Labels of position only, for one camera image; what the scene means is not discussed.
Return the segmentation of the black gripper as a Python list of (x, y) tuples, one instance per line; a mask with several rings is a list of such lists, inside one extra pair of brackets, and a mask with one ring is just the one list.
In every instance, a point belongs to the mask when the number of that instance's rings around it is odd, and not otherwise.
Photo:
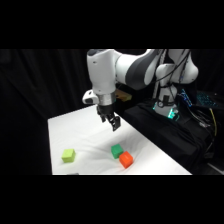
[(100, 116), (103, 123), (106, 122), (106, 120), (111, 121), (113, 131), (116, 131), (121, 126), (121, 119), (119, 116), (114, 115), (114, 108), (112, 105), (98, 105), (97, 114)]

